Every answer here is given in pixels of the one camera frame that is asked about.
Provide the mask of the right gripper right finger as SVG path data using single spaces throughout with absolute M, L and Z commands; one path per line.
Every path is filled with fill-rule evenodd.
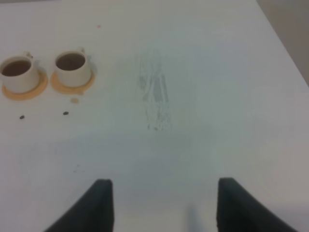
M 219 232 L 295 231 L 233 178 L 219 179 L 216 221 Z

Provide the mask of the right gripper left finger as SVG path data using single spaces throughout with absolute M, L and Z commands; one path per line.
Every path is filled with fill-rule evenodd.
M 113 185 L 98 179 L 48 232 L 112 232 L 114 228 Z

